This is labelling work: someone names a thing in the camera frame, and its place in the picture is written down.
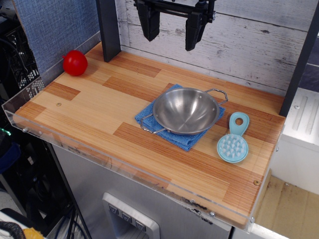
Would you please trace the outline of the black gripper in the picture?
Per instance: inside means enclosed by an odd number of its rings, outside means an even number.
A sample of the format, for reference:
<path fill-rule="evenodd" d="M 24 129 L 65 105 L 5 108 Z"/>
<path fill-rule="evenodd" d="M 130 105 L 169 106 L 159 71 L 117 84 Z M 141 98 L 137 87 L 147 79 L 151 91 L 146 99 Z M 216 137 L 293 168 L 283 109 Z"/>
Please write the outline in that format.
<path fill-rule="evenodd" d="M 192 5 L 175 0 L 135 0 L 134 6 L 144 37 L 153 41 L 160 32 L 160 12 L 187 17 L 185 49 L 191 51 L 201 40 L 207 22 L 215 20 L 214 0 L 196 0 Z"/>

